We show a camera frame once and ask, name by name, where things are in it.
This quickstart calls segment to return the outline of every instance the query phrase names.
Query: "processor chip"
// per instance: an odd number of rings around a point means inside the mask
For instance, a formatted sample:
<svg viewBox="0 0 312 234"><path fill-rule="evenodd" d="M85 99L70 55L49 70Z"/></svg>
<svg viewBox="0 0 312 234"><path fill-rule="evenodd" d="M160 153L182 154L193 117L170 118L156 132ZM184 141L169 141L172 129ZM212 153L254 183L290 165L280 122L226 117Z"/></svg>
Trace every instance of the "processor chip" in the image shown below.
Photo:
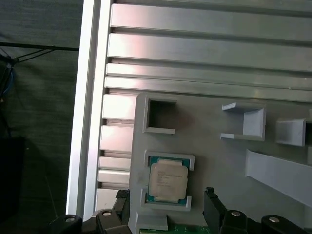
<svg viewBox="0 0 312 234"><path fill-rule="evenodd" d="M153 201L184 203L188 168L183 164L183 159L163 158L157 158L157 162L151 164L148 193Z"/></svg>

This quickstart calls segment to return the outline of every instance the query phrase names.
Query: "black clamp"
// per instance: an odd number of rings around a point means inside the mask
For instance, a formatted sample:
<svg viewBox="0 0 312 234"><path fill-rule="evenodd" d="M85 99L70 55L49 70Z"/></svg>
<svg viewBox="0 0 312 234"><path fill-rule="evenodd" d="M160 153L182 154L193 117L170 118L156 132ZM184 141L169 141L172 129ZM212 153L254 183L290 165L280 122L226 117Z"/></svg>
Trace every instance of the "black clamp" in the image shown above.
<svg viewBox="0 0 312 234"><path fill-rule="evenodd" d="M204 192L203 214L212 234L308 234L277 215L264 216L258 223L241 211L227 210L213 188Z"/></svg>
<svg viewBox="0 0 312 234"><path fill-rule="evenodd" d="M40 234L132 234L126 224L122 224L116 211L104 209L96 211L90 219L82 222L78 215L63 215Z"/></svg>

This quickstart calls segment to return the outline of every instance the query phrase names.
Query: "black plastic part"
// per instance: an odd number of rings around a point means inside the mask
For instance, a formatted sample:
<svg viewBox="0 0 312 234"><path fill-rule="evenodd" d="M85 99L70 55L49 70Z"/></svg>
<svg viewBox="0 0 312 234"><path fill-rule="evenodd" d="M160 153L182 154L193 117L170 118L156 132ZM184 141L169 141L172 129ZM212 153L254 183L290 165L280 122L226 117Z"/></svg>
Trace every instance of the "black plastic part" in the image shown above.
<svg viewBox="0 0 312 234"><path fill-rule="evenodd" d="M116 202L113 206L113 210L119 216L121 223L128 224L130 216L130 192L128 190L119 190L116 195Z"/></svg>
<svg viewBox="0 0 312 234"><path fill-rule="evenodd" d="M277 218L278 222L270 221L270 218L272 217ZM261 223L262 232L266 234L308 234L305 230L298 227L294 223L277 215L264 216Z"/></svg>
<svg viewBox="0 0 312 234"><path fill-rule="evenodd" d="M97 234L97 221L95 217L89 218L82 223L81 233L83 234Z"/></svg>
<svg viewBox="0 0 312 234"><path fill-rule="evenodd" d="M2 54L0 54L0 61L3 61L5 63L9 63L9 64L12 64L14 65L15 63L17 63L17 60L14 59L14 58L10 58L8 56L4 56Z"/></svg>
<svg viewBox="0 0 312 234"><path fill-rule="evenodd" d="M204 218L212 234L220 231L227 209L215 194L213 188L206 188L204 192Z"/></svg>
<svg viewBox="0 0 312 234"><path fill-rule="evenodd" d="M262 234L262 225L256 221L253 221L251 218L247 220L247 230L251 234Z"/></svg>
<svg viewBox="0 0 312 234"><path fill-rule="evenodd" d="M220 234L247 234L247 217L240 211L230 210L225 213Z"/></svg>
<svg viewBox="0 0 312 234"><path fill-rule="evenodd" d="M102 210L96 216L99 234L132 234L127 225L122 225L114 210Z"/></svg>
<svg viewBox="0 0 312 234"><path fill-rule="evenodd" d="M73 47L60 47L60 46L47 46L47 45L9 43L9 42L2 42L2 41L0 42L0 46L3 46L3 47L16 47L16 48L28 48L28 49L79 51L79 48L73 48Z"/></svg>
<svg viewBox="0 0 312 234"><path fill-rule="evenodd" d="M8 75L4 76L3 80L1 80L1 83L0 83L0 99L4 95L4 91L5 91L6 87L8 86L12 72L13 72L13 67L11 67L9 69Z"/></svg>
<svg viewBox="0 0 312 234"><path fill-rule="evenodd" d="M58 217L46 228L40 230L40 234L79 234L81 232L82 219L78 215L66 214Z"/></svg>

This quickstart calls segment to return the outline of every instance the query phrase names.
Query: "dark fabric background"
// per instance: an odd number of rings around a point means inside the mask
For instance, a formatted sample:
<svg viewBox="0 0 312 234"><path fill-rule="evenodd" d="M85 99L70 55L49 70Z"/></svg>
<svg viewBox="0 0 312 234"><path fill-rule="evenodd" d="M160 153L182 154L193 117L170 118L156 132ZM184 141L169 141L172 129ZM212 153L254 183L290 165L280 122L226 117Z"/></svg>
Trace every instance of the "dark fabric background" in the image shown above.
<svg viewBox="0 0 312 234"><path fill-rule="evenodd" d="M1 1L0 41L79 47L82 5L83 0ZM35 51L2 48L13 57ZM55 211L65 213L77 64L78 52L54 51L14 68L14 86L1 106L12 135L27 142L20 209L0 224L0 233L35 233Z"/></svg>

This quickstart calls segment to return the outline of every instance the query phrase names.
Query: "green circuit board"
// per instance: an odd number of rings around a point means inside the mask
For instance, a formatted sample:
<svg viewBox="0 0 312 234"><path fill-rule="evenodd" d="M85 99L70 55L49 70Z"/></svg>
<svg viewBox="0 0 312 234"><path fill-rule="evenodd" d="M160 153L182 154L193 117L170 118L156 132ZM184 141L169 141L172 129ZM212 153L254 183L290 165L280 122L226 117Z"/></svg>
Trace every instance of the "green circuit board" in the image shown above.
<svg viewBox="0 0 312 234"><path fill-rule="evenodd" d="M140 234L211 234L207 226L170 224L167 231L141 229Z"/></svg>

